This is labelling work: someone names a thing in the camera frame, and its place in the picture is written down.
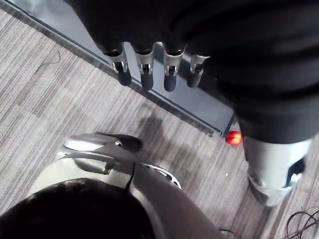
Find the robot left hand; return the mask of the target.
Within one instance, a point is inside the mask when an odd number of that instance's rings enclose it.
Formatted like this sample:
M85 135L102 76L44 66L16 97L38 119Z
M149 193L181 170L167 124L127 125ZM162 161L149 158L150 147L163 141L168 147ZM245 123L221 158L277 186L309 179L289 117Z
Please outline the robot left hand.
M319 131L316 0L70 0L103 54L123 73L123 42L165 47L168 74L187 52L237 116L248 180L262 204L294 188Z

